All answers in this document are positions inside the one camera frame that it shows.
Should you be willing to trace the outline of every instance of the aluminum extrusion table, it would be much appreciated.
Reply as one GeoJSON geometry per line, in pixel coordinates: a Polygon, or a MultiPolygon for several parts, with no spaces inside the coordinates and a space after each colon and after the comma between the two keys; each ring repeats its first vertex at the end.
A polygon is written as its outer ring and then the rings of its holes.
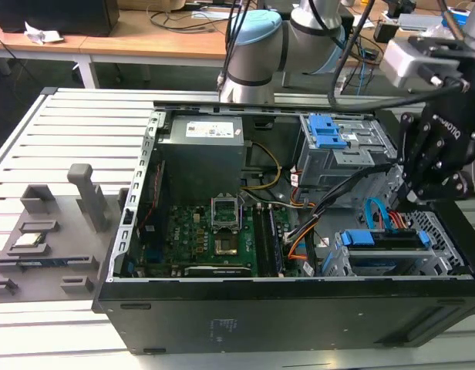
{"type": "MultiPolygon", "coordinates": [[[[74,162],[87,162],[94,183],[105,194],[117,193],[130,184],[154,100],[217,100],[213,92],[51,93],[35,101],[0,150],[0,250],[22,212],[19,198],[28,183],[47,183],[55,195],[77,194],[66,172],[74,162]]],[[[346,96],[341,101],[369,99],[346,96]]],[[[326,105],[324,96],[277,94],[276,101],[326,105]]],[[[396,109],[395,114],[420,109],[396,109]]],[[[475,225],[475,201],[460,206],[475,225]]],[[[420,348],[132,356],[107,317],[90,311],[91,303],[0,304],[0,369],[475,368],[475,316],[420,348]]]]}

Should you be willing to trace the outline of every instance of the white paper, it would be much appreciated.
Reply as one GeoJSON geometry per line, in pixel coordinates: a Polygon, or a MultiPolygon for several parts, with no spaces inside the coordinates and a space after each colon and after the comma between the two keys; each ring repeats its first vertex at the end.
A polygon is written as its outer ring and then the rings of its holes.
{"type": "MultiPolygon", "coordinates": [[[[353,27],[356,27],[359,24],[359,21],[361,20],[361,15],[360,14],[354,14],[354,23],[352,23],[353,27]]],[[[369,19],[366,19],[366,22],[364,22],[364,25],[362,25],[364,29],[371,29],[375,27],[375,24],[371,22],[369,19]]]]}
{"type": "Polygon", "coordinates": [[[29,23],[25,22],[24,35],[27,36],[30,41],[44,45],[45,42],[58,42],[63,41],[64,38],[59,35],[57,31],[42,31],[32,27],[29,23]]]}

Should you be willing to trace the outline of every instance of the wooden desk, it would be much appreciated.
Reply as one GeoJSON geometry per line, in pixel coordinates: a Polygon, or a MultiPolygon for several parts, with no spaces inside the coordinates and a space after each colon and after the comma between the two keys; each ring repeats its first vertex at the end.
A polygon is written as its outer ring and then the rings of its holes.
{"type": "Polygon", "coordinates": [[[86,40],[86,36],[79,35],[66,35],[63,37],[65,39],[63,42],[39,45],[31,42],[23,33],[4,33],[0,27],[0,39],[12,52],[79,52],[80,46],[86,40]]]}
{"type": "MultiPolygon", "coordinates": [[[[171,15],[175,19],[190,15],[180,12],[171,15]]],[[[157,22],[162,23],[165,15],[158,15],[157,22]]],[[[178,22],[169,21],[170,27],[185,27],[208,22],[207,19],[191,17],[178,22]]],[[[214,23],[225,33],[227,21],[214,23]]],[[[212,25],[205,26],[212,33],[188,35],[172,32],[153,25],[145,12],[121,11],[120,20],[110,37],[87,37],[80,51],[86,54],[110,54],[118,56],[158,56],[171,58],[224,59],[224,35],[212,25]]]]}
{"type": "MultiPolygon", "coordinates": [[[[360,0],[350,8],[352,14],[362,13],[365,6],[360,0]]],[[[370,19],[375,22],[387,9],[386,3],[376,0],[370,19]]],[[[434,15],[435,12],[416,10],[418,14],[434,15]]],[[[189,13],[173,13],[171,16],[179,19],[189,13]]],[[[158,22],[165,17],[158,16],[158,22]]],[[[169,21],[169,26],[186,26],[207,22],[206,19],[191,17],[178,22],[169,21]]],[[[227,22],[215,23],[222,32],[227,22]]],[[[374,29],[363,29],[362,35],[372,40],[374,29]]],[[[20,59],[48,59],[73,61],[79,64],[83,82],[86,88],[98,88],[99,83],[94,67],[95,62],[131,63],[148,65],[176,66],[212,66],[221,67],[225,58],[224,36],[219,32],[188,35],[176,33],[152,25],[147,14],[142,11],[120,11],[120,20],[110,37],[85,37],[67,35],[64,42],[47,45],[32,43],[22,34],[3,33],[0,29],[0,39],[20,59]]],[[[0,57],[9,58],[9,53],[0,44],[0,57]]],[[[357,61],[349,58],[347,67],[354,67],[357,61]]],[[[144,79],[148,79],[148,69],[145,69],[144,79]]]]}

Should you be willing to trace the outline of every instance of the ram slot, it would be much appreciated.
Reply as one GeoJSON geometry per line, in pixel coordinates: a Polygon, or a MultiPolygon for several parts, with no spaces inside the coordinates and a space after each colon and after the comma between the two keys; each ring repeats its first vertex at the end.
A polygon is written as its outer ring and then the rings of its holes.
{"type": "Polygon", "coordinates": [[[278,274],[268,210],[258,207],[253,209],[253,226],[258,275],[264,278],[276,277],[278,274]]]}
{"type": "Polygon", "coordinates": [[[284,270],[284,264],[282,262],[282,250],[280,240],[277,235],[277,225],[275,224],[274,212],[271,208],[268,208],[268,223],[270,224],[271,231],[271,246],[274,252],[273,258],[275,261],[275,272],[281,274],[284,270]]]}

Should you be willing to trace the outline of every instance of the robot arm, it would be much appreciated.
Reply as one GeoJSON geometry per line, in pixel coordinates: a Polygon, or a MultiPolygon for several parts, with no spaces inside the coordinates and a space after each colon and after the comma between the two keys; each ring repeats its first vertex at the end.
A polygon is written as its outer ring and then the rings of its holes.
{"type": "MultiPolygon", "coordinates": [[[[374,1],[369,1],[345,46],[332,86],[374,1]]],[[[442,9],[446,7],[444,0],[438,2],[442,9]]],[[[342,52],[332,41],[332,36],[342,37],[338,6],[338,0],[302,0],[292,12],[290,22],[281,22],[273,12],[250,12],[225,71],[221,101],[273,103],[270,81],[275,71],[333,69],[342,52]],[[261,18],[270,14],[275,19],[261,18]],[[318,17],[323,27],[317,22],[318,17]]],[[[399,189],[399,198],[411,201],[466,197],[473,188],[470,177],[460,170],[475,159],[475,7],[463,32],[448,12],[444,12],[444,17],[456,35],[455,40],[394,39],[380,65],[395,86],[403,87],[408,77],[419,76],[435,86],[434,91],[348,106],[336,102],[333,87],[328,95],[334,110],[347,113],[426,102],[420,116],[404,114],[400,125],[397,160],[403,168],[404,184],[399,189]]]]}
{"type": "Polygon", "coordinates": [[[283,22],[276,12],[246,14],[221,89],[222,102],[273,103],[274,72],[319,73],[335,68],[342,50],[330,36],[345,37],[339,0],[314,0],[314,4],[328,31],[315,20],[308,0],[292,11],[290,22],[283,22]]]}
{"type": "Polygon", "coordinates": [[[473,190],[470,175],[461,169],[475,159],[475,7],[463,35],[461,40],[393,39],[386,49],[380,69],[394,86],[403,87],[410,76],[437,89],[461,86],[428,102],[421,115],[402,115],[400,198],[456,199],[473,190]]]}

